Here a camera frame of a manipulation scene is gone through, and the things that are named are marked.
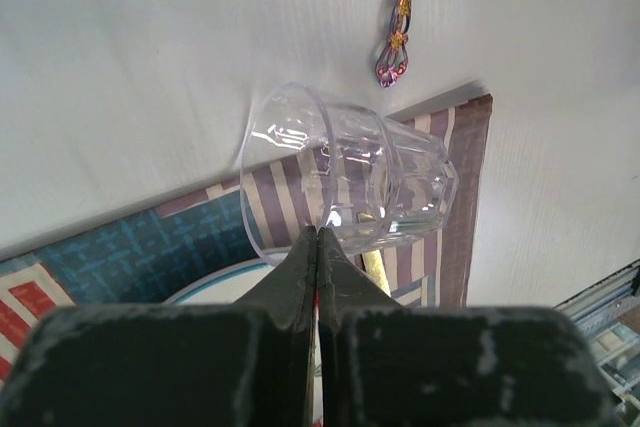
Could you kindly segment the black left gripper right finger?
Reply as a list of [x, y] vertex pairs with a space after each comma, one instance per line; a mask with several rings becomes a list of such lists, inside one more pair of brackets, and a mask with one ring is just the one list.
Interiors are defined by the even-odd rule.
[[588, 344], [541, 307], [409, 308], [318, 234], [328, 426], [613, 426]]

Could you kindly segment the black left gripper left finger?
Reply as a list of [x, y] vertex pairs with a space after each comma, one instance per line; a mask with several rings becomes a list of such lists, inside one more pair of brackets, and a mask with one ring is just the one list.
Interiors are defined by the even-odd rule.
[[1, 391], [5, 426], [308, 426], [317, 233], [230, 304], [61, 307]]

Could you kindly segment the white watermelon pattern plate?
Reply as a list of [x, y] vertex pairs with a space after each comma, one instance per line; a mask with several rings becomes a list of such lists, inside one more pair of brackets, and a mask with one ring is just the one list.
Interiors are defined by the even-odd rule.
[[184, 287], [166, 305], [230, 304], [255, 287], [273, 266], [254, 259], [226, 267]]

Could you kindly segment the striped patchwork placemat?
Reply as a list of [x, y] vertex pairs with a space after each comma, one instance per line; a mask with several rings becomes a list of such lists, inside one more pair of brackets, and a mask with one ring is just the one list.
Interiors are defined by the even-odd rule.
[[[492, 104], [477, 88], [452, 100], [424, 101], [396, 116], [441, 138], [460, 178], [442, 231], [382, 253], [392, 296], [401, 304], [466, 302]], [[55, 307], [162, 302], [209, 274], [252, 259], [244, 219], [238, 184], [229, 180], [4, 261], [2, 373], [10, 372], [32, 327]]]

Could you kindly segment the clear drinking glass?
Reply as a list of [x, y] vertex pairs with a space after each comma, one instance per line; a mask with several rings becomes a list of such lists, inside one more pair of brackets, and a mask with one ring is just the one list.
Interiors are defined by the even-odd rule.
[[440, 138], [301, 83], [267, 95], [241, 147], [246, 234], [271, 264], [308, 227], [348, 255], [418, 242], [446, 225], [458, 184]]

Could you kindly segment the pink handled spoon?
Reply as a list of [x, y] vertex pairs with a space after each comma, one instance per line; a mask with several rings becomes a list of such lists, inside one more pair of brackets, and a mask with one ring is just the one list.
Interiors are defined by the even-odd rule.
[[408, 70], [408, 32], [412, 0], [396, 0], [391, 11], [384, 47], [375, 63], [375, 76], [382, 88], [392, 87]]

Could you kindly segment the gold knife green handle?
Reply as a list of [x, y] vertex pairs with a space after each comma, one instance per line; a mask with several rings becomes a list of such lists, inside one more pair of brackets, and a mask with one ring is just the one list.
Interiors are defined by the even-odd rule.
[[[359, 213], [358, 223], [364, 225], [364, 231], [368, 236], [376, 233], [375, 218], [366, 213]], [[363, 270], [370, 280], [387, 296], [391, 296], [388, 277], [384, 268], [383, 256], [379, 250], [367, 248], [361, 255]]]

